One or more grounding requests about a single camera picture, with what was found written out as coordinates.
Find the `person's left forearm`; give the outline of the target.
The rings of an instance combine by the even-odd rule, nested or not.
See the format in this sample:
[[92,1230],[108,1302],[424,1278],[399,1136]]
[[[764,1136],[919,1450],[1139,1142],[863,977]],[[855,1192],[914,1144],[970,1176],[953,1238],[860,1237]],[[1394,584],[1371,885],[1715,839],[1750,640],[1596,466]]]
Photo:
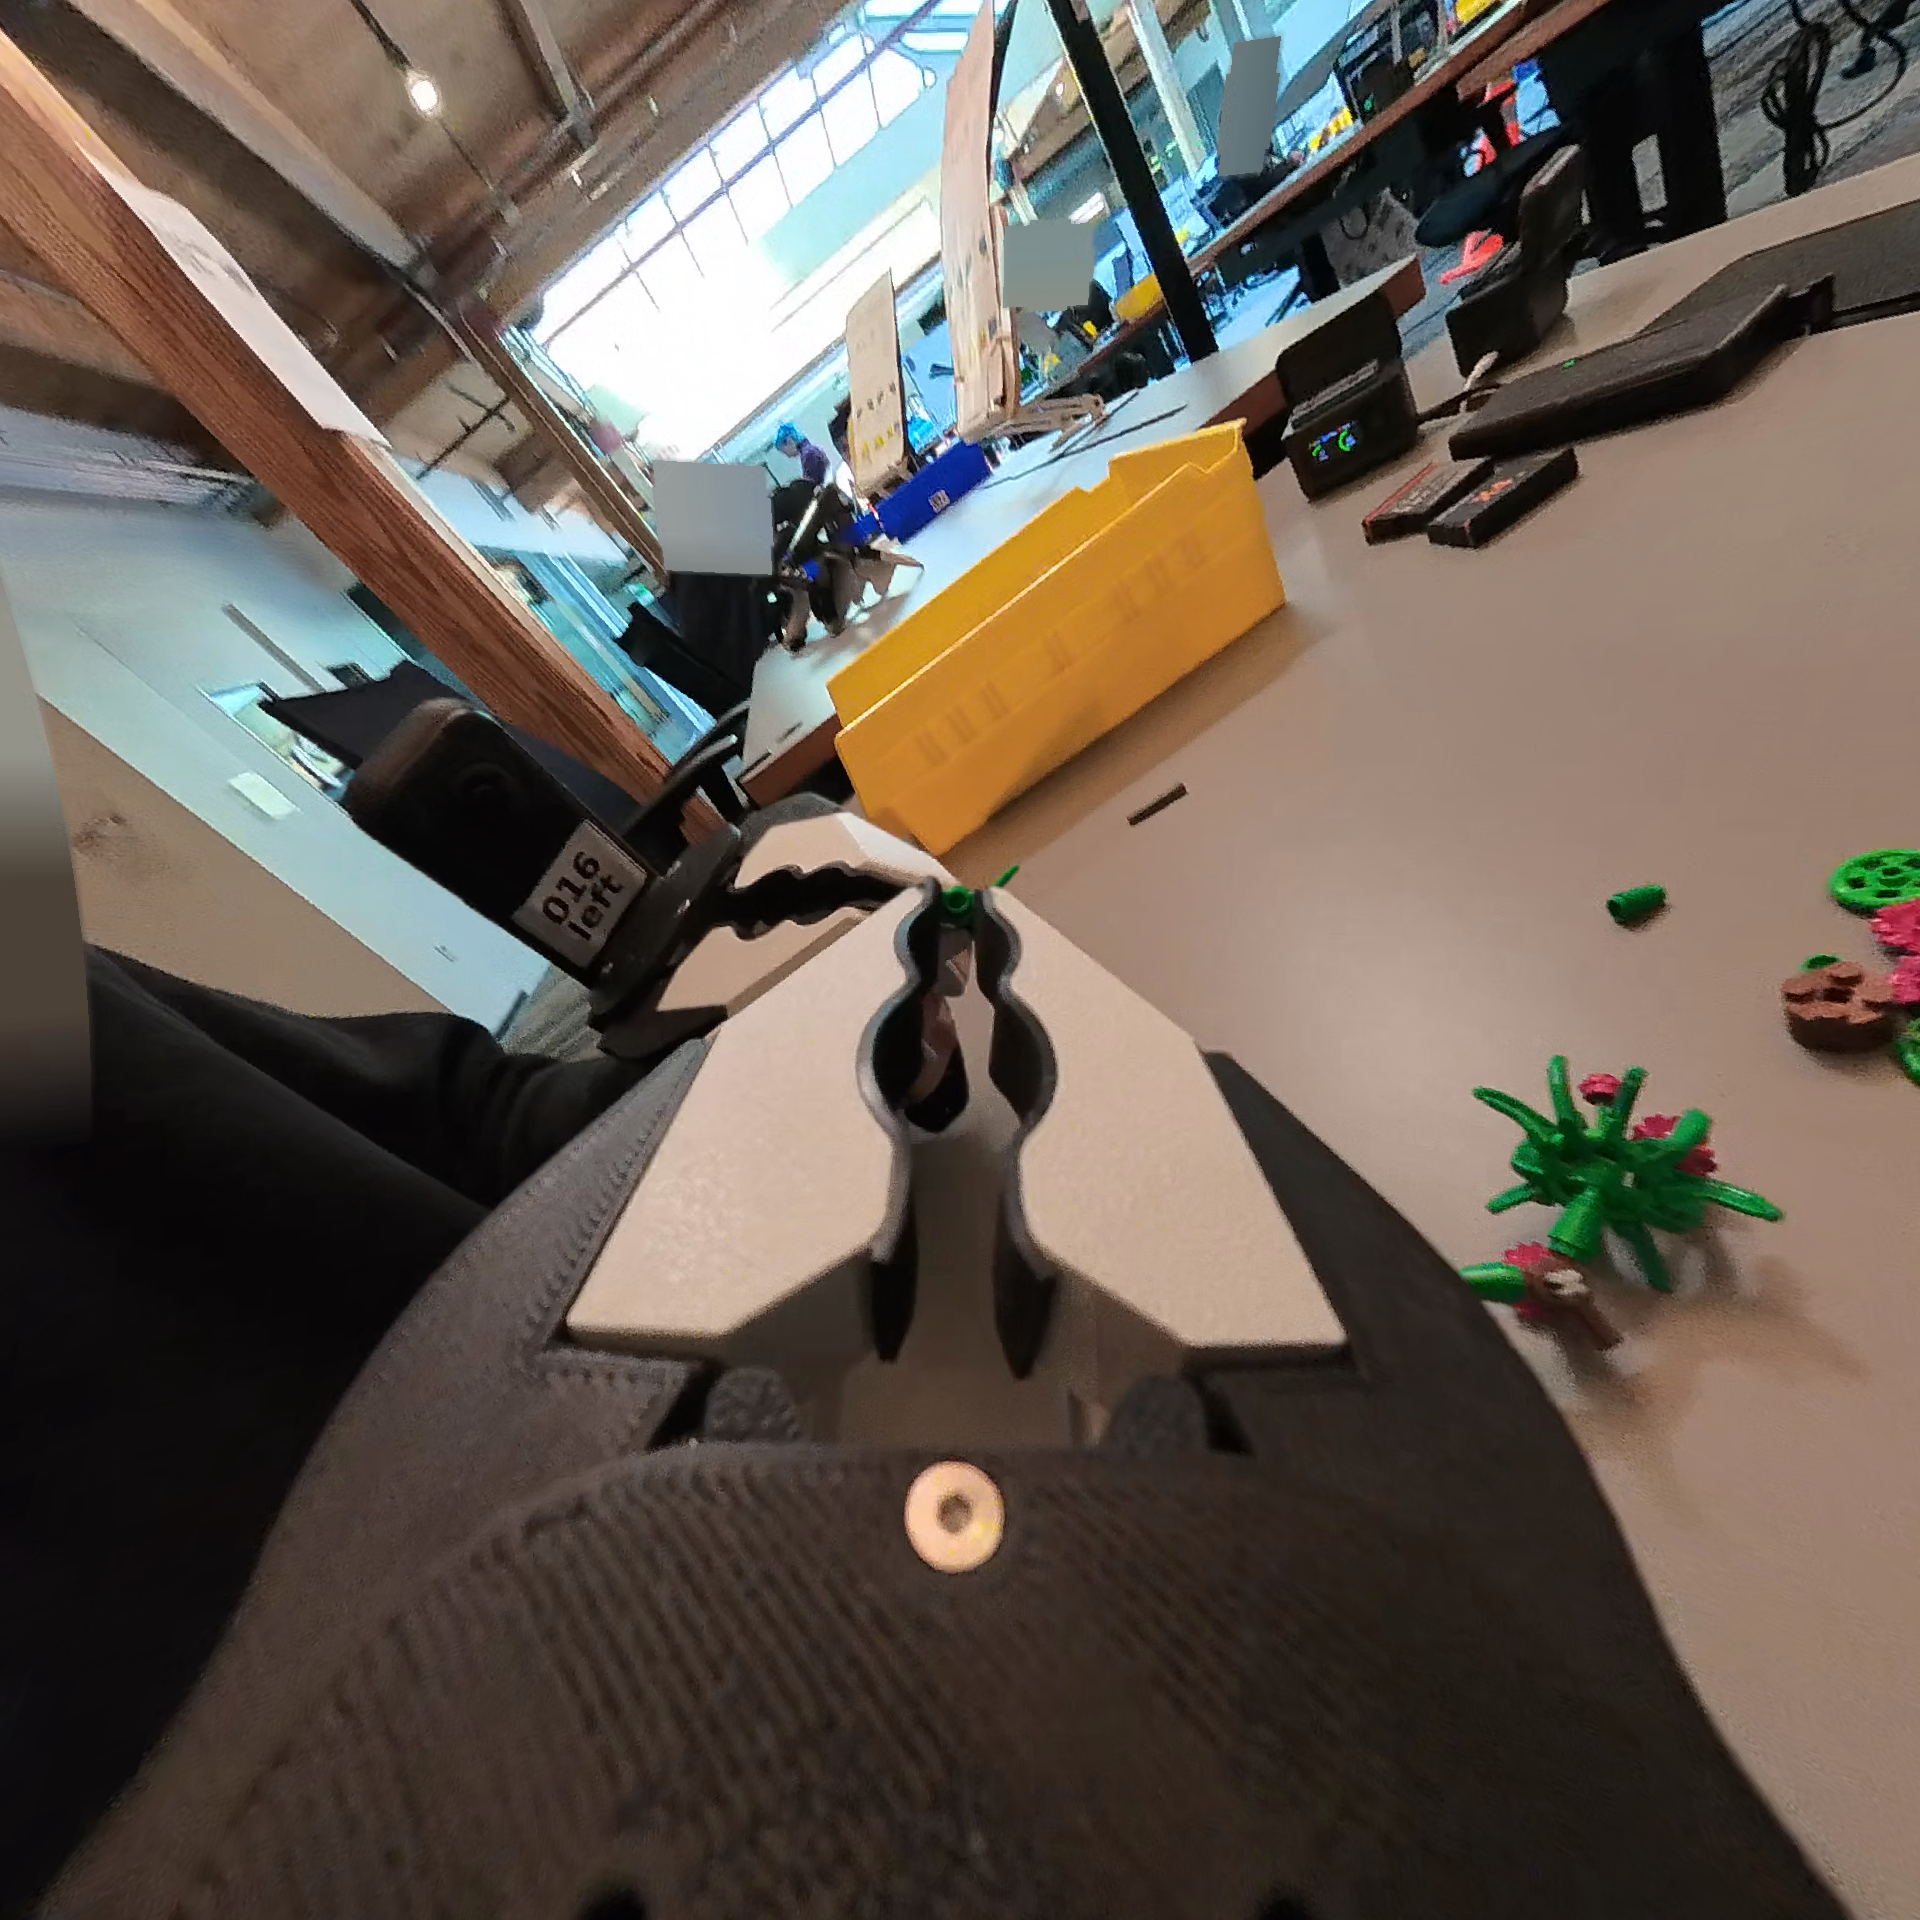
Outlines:
[[131,1068],[167,1112],[230,1137],[324,1120],[480,1206],[504,1202],[660,1068],[554,1060],[430,1013],[300,1015],[84,944],[95,1065]]

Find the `green leafy toy plant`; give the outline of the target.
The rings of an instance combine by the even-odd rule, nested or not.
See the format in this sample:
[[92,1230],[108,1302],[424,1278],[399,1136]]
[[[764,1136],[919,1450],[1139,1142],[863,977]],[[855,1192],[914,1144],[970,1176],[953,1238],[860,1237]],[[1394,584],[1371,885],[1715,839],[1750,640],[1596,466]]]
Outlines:
[[1478,1085],[1475,1105],[1513,1132],[1506,1184],[1484,1212],[1534,1212],[1551,1254],[1590,1265],[1622,1250],[1646,1289],[1672,1294],[1667,1242],[1698,1238],[1720,1215],[1784,1224],[1786,1208],[1721,1173],[1707,1110],[1650,1112],[1646,1085],[1641,1065],[1578,1076],[1563,1054],[1551,1055],[1540,1098]]

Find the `wooden pillar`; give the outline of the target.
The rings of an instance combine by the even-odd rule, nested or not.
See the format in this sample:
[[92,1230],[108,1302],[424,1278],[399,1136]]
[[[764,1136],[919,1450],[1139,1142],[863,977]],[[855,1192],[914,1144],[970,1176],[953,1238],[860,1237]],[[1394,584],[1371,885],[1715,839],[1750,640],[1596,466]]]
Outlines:
[[4,226],[254,477],[506,722],[639,800],[672,765],[390,450],[324,430],[254,358],[96,173],[119,168],[11,38],[2,45]]

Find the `black desk mat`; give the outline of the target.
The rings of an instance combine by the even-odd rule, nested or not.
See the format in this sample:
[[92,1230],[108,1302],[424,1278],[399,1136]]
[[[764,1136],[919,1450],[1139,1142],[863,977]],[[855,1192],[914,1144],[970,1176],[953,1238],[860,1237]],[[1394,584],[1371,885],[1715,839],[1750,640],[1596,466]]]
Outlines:
[[1646,328],[1753,302],[1776,286],[1802,295],[1832,280],[1832,324],[1894,319],[1918,309],[1918,204],[1867,213],[1730,261]]

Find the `flat black case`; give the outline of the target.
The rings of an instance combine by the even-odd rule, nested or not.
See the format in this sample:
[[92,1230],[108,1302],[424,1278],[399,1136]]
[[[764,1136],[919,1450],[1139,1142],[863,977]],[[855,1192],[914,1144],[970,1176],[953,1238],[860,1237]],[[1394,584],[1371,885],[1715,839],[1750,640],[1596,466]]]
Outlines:
[[1728,397],[1787,342],[1834,319],[1836,278],[1772,284],[1508,378],[1450,437],[1456,460],[1518,460]]

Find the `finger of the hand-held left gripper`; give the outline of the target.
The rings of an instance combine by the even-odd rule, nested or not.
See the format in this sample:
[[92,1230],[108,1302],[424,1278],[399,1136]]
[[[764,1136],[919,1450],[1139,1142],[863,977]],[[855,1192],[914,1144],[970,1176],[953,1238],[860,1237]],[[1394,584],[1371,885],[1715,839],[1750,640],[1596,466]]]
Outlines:
[[764,828],[736,861],[714,934],[735,946],[824,946],[878,908],[955,877],[923,848],[854,812]]
[[782,918],[756,933],[710,930],[664,983],[657,1032],[682,1039],[712,1030],[860,924],[860,905],[838,905],[816,918]]

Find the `white paper notice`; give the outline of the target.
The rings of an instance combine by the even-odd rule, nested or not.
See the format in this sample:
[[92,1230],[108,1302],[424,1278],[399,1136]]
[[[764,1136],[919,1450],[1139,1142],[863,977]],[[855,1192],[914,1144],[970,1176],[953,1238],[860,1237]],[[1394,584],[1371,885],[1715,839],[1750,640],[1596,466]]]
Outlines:
[[324,369],[235,256],[192,209],[115,167],[96,165],[95,168],[316,425],[376,448],[390,446],[384,431]]

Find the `small blue bin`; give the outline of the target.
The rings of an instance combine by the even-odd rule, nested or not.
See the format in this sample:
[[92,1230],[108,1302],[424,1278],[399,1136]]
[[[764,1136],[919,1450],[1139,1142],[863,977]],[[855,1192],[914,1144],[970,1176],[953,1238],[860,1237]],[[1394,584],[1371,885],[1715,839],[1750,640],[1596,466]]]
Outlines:
[[878,497],[873,509],[878,527],[886,536],[904,543],[990,477],[990,453],[984,446],[955,439],[891,493]]

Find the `black box device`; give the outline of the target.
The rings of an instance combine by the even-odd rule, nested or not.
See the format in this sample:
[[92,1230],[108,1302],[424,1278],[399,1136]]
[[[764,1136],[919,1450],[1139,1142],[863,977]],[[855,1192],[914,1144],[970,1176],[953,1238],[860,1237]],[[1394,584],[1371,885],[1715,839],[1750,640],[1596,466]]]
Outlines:
[[1590,239],[1586,154],[1555,145],[1502,184],[1494,205],[1496,261],[1464,284],[1448,313],[1456,369],[1475,376],[1540,346],[1568,306],[1568,278]]

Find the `toy flower stem with leaves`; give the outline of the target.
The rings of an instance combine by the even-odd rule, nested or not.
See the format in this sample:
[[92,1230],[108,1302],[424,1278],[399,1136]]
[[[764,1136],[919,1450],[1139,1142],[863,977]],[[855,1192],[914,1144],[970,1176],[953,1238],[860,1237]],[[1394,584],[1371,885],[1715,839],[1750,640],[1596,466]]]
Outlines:
[[1603,1353],[1623,1338],[1585,1273],[1546,1240],[1513,1242],[1497,1260],[1462,1265],[1458,1274],[1486,1304],[1508,1308],[1528,1326],[1575,1327]]

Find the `small black battery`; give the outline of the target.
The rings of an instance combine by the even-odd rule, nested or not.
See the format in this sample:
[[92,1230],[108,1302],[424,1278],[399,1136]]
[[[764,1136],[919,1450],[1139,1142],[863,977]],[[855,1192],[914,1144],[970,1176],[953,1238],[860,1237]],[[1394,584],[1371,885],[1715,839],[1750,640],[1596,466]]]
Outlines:
[[1497,462],[1489,456],[1446,460],[1423,466],[1407,484],[1396,486],[1362,516],[1362,538],[1367,543],[1393,543],[1425,532],[1425,527],[1482,486],[1496,466]]
[[1480,551],[1513,530],[1579,477],[1578,448],[1534,450],[1500,462],[1436,513],[1425,536],[1446,548]]

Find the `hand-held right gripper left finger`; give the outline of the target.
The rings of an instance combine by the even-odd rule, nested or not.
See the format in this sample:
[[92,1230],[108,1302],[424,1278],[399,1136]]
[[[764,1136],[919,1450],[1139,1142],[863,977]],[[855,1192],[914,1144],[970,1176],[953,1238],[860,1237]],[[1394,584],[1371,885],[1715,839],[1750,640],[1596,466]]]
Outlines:
[[922,880],[712,1034],[567,1310],[577,1343],[771,1369],[902,1353],[942,966],[945,886]]

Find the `brown round toy brick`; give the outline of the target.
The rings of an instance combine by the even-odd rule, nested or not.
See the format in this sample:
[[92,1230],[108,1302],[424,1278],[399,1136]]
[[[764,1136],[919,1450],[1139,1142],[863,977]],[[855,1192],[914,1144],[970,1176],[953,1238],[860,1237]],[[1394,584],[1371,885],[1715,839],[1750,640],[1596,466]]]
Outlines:
[[1782,1008],[1796,1046],[1836,1054],[1884,1049],[1904,1013],[1894,973],[1839,957],[1787,973]]

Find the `pile of small toy pieces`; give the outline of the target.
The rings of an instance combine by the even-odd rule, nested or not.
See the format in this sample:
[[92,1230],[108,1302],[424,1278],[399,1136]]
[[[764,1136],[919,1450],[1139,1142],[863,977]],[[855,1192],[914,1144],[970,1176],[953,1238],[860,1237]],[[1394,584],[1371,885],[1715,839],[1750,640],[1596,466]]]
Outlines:
[[1887,962],[1894,991],[1889,1050],[1918,1085],[1918,848],[1847,856],[1830,877],[1836,905],[1858,918]]

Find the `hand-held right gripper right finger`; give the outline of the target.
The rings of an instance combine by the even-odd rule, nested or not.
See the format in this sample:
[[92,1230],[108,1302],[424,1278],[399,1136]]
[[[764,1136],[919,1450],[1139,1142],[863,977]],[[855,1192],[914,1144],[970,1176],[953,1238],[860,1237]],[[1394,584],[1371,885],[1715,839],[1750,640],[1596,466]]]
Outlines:
[[1338,1312],[1196,1038],[1001,889],[976,896],[990,1076],[1016,1118],[992,1257],[1016,1376],[1321,1360]]

